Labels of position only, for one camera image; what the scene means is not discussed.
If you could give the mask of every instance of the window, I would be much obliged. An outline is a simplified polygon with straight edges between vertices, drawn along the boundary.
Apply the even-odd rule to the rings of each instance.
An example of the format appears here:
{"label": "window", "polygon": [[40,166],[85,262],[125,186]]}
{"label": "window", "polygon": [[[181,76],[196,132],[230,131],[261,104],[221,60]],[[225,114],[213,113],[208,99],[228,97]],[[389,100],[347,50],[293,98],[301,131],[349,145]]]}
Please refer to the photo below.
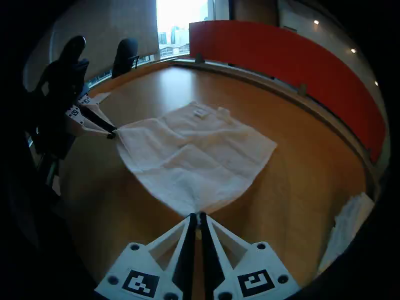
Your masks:
{"label": "window", "polygon": [[189,53],[189,23],[213,19],[208,0],[157,0],[160,57]]}

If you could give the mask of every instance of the sky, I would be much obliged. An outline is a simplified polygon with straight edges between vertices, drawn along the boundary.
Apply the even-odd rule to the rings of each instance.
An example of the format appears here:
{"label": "sky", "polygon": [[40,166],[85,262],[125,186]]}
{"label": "sky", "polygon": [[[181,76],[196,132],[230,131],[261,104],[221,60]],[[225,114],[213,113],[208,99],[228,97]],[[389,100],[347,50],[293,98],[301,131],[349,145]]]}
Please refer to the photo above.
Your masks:
{"label": "sky", "polygon": [[173,26],[189,28],[189,23],[208,16],[207,0],[157,0],[158,32],[170,32]]}

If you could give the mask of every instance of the towel label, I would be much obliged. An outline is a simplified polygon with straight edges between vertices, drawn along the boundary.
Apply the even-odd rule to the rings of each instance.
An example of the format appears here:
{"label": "towel label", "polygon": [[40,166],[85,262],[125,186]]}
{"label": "towel label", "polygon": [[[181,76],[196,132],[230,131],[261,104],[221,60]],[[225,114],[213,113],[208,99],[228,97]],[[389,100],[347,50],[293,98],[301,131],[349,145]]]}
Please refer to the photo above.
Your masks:
{"label": "towel label", "polygon": [[199,117],[200,119],[204,119],[208,114],[209,114],[209,112],[204,109],[196,109],[194,111],[194,115],[196,117]]}

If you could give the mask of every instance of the skyscraper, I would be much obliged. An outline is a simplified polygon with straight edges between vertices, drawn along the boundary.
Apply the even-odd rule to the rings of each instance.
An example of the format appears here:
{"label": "skyscraper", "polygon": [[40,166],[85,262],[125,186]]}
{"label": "skyscraper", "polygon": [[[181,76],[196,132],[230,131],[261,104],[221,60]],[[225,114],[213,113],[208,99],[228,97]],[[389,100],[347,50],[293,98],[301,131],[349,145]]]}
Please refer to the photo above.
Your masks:
{"label": "skyscraper", "polygon": [[158,33],[158,43],[165,45],[167,43],[167,33],[166,32],[159,32]]}
{"label": "skyscraper", "polygon": [[177,43],[176,38],[175,38],[175,31],[176,30],[179,30],[178,26],[173,26],[172,29],[171,29],[171,44],[176,44]]}

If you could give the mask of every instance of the chair backrest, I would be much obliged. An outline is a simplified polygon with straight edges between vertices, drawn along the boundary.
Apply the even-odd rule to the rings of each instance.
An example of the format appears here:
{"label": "chair backrest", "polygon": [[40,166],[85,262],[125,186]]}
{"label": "chair backrest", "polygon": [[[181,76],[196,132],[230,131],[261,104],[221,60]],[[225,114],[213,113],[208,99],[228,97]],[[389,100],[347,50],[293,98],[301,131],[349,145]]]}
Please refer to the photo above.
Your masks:
{"label": "chair backrest", "polygon": [[118,44],[114,65],[112,66],[112,78],[129,72],[138,57],[138,41],[135,38],[124,38]]}

